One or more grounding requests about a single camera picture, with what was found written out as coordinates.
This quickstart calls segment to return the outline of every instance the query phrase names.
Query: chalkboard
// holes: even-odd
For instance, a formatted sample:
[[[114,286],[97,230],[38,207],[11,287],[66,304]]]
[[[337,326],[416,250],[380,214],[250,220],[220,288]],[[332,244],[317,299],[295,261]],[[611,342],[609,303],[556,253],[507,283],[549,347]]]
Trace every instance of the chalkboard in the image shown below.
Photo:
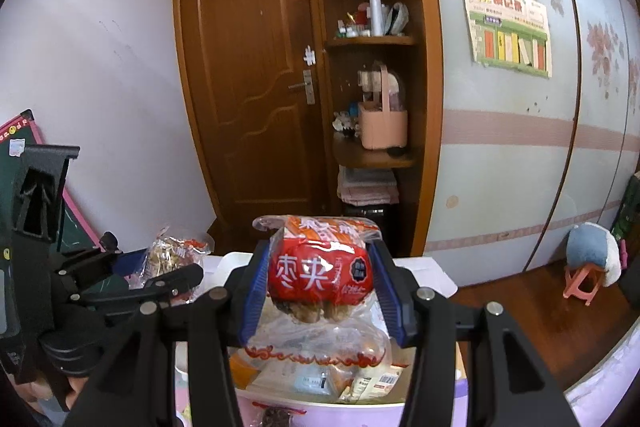
[[[33,121],[30,110],[25,111],[0,126],[0,227],[10,230],[11,205],[14,193],[14,177],[20,165],[18,156],[9,156],[12,140],[24,140],[25,145],[42,143],[40,132]],[[98,238],[89,229],[84,218],[65,191],[65,220],[61,251],[91,248],[98,245]],[[57,243],[51,245],[52,251]]]

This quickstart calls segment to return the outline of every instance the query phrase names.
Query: wooden door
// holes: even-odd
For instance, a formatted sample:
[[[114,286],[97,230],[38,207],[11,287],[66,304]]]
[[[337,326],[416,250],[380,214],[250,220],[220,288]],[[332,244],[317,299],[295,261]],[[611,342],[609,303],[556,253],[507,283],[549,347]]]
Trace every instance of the wooden door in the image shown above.
[[[232,236],[252,248],[262,214],[328,204],[309,0],[180,0],[186,76],[203,156]],[[313,77],[307,102],[303,73]]]

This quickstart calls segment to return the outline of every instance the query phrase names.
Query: stack of folded cloth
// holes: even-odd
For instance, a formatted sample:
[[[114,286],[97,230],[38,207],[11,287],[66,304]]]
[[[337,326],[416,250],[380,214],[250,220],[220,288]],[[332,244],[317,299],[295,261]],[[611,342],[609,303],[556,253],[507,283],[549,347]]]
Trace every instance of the stack of folded cloth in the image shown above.
[[[340,166],[338,197],[354,206],[395,204],[398,184],[391,169],[349,169]]]

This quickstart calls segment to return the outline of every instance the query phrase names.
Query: door handle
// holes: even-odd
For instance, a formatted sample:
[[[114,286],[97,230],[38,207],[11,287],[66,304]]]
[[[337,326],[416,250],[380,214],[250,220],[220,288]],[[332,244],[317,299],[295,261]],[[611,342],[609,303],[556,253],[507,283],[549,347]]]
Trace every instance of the door handle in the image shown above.
[[[299,87],[304,87],[306,94],[306,105],[314,105],[316,103],[316,94],[314,93],[314,80],[311,76],[311,70],[304,70],[302,72],[302,77],[304,78],[304,82],[300,82],[299,84],[291,84],[287,87],[288,89],[298,89]]]

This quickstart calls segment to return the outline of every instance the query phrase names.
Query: metal screw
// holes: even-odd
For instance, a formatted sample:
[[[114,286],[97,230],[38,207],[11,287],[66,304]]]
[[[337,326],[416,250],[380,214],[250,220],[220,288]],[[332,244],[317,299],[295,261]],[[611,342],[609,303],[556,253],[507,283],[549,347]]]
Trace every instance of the metal screw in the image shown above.
[[[487,304],[486,310],[492,315],[502,315],[504,308],[502,307],[502,304],[500,304],[500,302],[491,301]]]
[[[436,292],[434,292],[431,288],[422,287],[418,288],[416,295],[418,296],[418,299],[422,299],[423,301],[430,301],[436,296]]]
[[[143,315],[153,315],[156,313],[158,305],[155,302],[147,301],[140,305],[140,313]]]
[[[209,290],[209,297],[214,301],[219,301],[226,298],[226,290],[222,286],[216,286]]]

